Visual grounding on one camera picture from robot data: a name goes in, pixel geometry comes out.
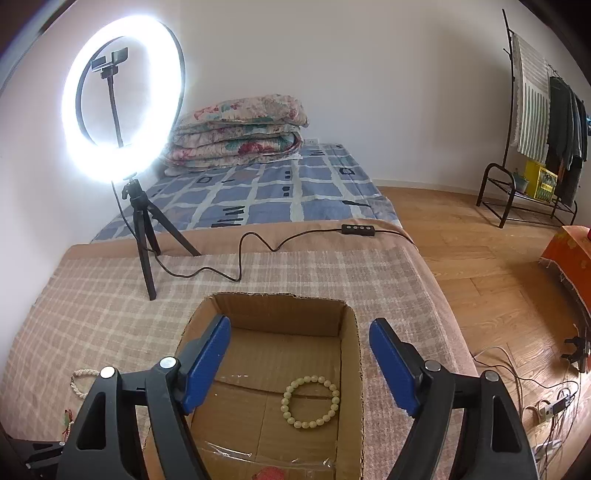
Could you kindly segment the black phone holder clamp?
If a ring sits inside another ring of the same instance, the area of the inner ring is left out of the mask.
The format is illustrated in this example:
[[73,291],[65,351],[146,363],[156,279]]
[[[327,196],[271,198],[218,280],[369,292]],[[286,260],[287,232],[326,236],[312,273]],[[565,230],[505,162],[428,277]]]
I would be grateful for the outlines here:
[[99,72],[103,80],[112,78],[118,73],[118,65],[128,59],[128,53],[127,47],[115,50],[110,53],[110,58],[102,56],[92,60],[90,68],[93,72]]

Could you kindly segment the beige checked blanket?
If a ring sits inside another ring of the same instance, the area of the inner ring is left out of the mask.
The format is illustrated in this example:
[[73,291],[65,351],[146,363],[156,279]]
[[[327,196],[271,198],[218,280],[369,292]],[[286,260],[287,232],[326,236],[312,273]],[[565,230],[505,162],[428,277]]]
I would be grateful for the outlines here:
[[81,401],[79,368],[147,370],[218,314],[231,339],[188,418],[214,479],[383,479],[410,430],[370,350],[386,319],[425,359],[474,375],[458,322],[402,233],[345,236],[329,223],[197,231],[200,257],[165,256],[149,299],[133,243],[69,250],[15,337],[1,381],[12,436],[57,440]]

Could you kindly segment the black clothes rack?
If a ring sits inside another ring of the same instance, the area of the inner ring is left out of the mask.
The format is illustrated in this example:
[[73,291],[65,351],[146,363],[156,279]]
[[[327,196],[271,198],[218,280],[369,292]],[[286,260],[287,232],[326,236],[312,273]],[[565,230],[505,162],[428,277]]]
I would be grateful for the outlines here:
[[[514,33],[518,33],[510,27],[507,17],[503,19],[507,36],[505,52],[509,57],[511,70],[511,101],[507,137],[502,160],[498,163],[492,162],[488,164],[484,170],[476,205],[489,210],[499,220],[499,228],[504,228],[509,222],[522,222],[548,227],[572,225],[575,223],[578,214],[576,199],[574,207],[569,208],[558,199],[555,192],[552,201],[549,203],[535,200],[526,195],[528,181],[524,177],[524,169],[526,161],[530,159],[518,153],[516,148],[512,146],[515,91],[512,38]],[[546,62],[549,66],[550,78],[552,76],[562,78],[547,60]],[[590,109],[586,105],[585,108],[587,112],[588,148],[587,160],[584,166],[588,161],[590,148]]]

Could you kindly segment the folded floral quilt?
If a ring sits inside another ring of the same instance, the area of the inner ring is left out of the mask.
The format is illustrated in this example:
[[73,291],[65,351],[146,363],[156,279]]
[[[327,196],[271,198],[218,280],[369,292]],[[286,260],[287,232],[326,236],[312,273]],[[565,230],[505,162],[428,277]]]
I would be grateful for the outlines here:
[[181,117],[159,160],[184,170],[267,163],[300,151],[305,127],[307,113],[293,96],[224,100]]

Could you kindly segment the black tripod stand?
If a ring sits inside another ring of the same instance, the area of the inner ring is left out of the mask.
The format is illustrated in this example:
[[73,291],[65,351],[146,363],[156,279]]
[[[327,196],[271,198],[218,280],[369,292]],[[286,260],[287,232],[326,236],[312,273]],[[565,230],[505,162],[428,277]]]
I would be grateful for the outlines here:
[[161,254],[156,234],[152,226],[155,219],[190,255],[200,256],[200,251],[188,241],[171,223],[164,213],[148,198],[140,182],[130,177],[121,191],[121,198],[128,200],[132,207],[133,227],[130,227],[125,215],[120,213],[125,225],[135,238],[145,287],[150,301],[155,300],[157,293],[150,266],[149,254],[158,257]]

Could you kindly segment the blue patterned bed sheet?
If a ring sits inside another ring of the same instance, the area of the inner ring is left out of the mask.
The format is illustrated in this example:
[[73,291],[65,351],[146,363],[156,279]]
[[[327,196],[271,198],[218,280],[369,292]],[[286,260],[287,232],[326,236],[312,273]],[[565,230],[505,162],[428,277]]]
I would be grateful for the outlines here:
[[391,201],[341,144],[305,145],[270,163],[164,177],[147,196],[180,231],[348,219],[402,224]]

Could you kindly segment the yellow crate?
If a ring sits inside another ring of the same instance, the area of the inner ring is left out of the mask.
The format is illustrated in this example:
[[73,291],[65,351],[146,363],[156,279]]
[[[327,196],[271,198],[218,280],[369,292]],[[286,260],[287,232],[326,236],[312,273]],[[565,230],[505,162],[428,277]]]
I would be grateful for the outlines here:
[[558,176],[546,169],[542,164],[527,160],[524,177],[528,181],[526,195],[535,200],[551,202],[554,197]]

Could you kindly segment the open cardboard box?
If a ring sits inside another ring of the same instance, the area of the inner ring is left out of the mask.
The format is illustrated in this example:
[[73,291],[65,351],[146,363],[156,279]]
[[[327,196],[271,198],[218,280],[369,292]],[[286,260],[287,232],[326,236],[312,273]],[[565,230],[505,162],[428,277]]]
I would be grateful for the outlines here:
[[217,293],[194,311],[181,342],[214,316],[231,334],[204,402],[187,416],[213,479],[251,479],[266,466],[286,479],[363,476],[361,348],[341,300]]

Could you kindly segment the orange cloth covered table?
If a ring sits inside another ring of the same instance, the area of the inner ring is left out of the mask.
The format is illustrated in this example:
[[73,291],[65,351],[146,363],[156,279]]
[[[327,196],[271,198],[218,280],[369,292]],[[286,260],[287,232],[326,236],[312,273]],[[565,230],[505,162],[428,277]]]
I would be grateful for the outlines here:
[[590,315],[590,228],[562,226],[541,254],[540,261],[558,268]]

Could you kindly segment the striped white towel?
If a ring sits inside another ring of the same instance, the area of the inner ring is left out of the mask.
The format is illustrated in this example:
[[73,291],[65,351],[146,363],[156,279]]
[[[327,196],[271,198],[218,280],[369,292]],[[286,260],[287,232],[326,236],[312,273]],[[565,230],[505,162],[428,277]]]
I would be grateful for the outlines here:
[[546,59],[520,35],[513,34],[515,75],[512,146],[544,165],[550,127],[550,76]]

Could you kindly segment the dark hanging clothes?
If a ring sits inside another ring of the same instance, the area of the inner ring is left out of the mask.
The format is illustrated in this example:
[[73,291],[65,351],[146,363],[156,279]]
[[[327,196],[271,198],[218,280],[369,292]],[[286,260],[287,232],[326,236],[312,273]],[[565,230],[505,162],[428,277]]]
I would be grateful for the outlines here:
[[573,208],[587,160],[587,112],[584,102],[560,77],[550,78],[550,98],[546,168],[558,177],[555,195]]

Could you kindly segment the small black floor tripod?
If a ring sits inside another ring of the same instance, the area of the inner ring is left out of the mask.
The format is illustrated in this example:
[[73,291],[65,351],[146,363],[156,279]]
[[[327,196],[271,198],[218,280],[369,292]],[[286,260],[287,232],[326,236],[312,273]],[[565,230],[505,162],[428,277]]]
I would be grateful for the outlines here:
[[571,338],[564,340],[566,346],[572,346],[574,350],[570,353],[563,353],[562,359],[569,362],[581,374],[590,372],[590,329],[584,326],[582,331]]

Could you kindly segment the red strap watch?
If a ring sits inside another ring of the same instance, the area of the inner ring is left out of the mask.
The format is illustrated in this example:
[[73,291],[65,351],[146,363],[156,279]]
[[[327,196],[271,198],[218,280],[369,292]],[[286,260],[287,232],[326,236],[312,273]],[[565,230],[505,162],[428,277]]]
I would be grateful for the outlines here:
[[252,480],[284,480],[285,478],[286,472],[274,466],[263,467],[252,476]]

